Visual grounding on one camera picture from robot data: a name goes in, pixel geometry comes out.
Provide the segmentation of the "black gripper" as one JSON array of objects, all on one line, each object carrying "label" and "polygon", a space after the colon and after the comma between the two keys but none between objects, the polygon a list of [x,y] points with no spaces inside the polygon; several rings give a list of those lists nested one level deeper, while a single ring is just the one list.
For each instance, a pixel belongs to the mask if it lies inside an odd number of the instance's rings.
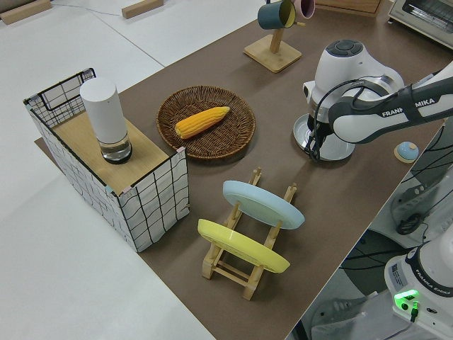
[{"label": "black gripper", "polygon": [[317,162],[320,160],[320,148],[325,139],[333,134],[328,123],[322,123],[314,118],[308,118],[309,139],[307,142],[309,158]]}]

